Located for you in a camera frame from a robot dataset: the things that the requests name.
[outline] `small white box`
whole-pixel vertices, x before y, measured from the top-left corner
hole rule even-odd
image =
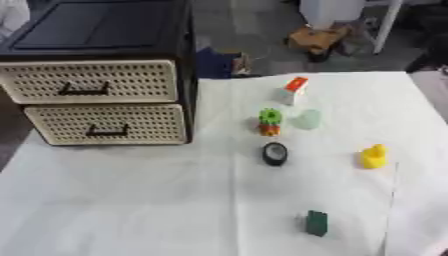
[[[305,93],[308,78],[296,77],[283,88],[283,99],[286,105],[294,106],[299,96]]]

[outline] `green toy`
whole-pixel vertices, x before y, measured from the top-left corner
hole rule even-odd
[[[260,112],[260,124],[280,125],[282,122],[282,113],[273,108],[266,108]]]
[[[310,235],[323,237],[328,231],[328,217],[326,213],[309,211],[306,217],[305,231]]]

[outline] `gray floor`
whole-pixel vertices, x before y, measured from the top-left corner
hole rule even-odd
[[[243,51],[254,60],[253,73],[403,70],[420,52],[406,34],[394,31],[377,56],[334,54],[310,64],[303,53],[287,49],[282,39],[304,24],[296,8],[281,0],[194,0],[198,47]],[[0,170],[31,129],[19,109],[0,90]]]

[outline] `drawer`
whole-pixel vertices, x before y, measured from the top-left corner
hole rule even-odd
[[[169,60],[3,62],[0,78],[18,104],[169,103],[178,97]]]
[[[33,106],[25,114],[51,145],[183,144],[180,105]]]

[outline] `tape roll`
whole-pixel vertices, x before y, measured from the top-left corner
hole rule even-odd
[[[288,149],[278,142],[271,142],[263,147],[263,160],[271,166],[281,166],[288,159]]]

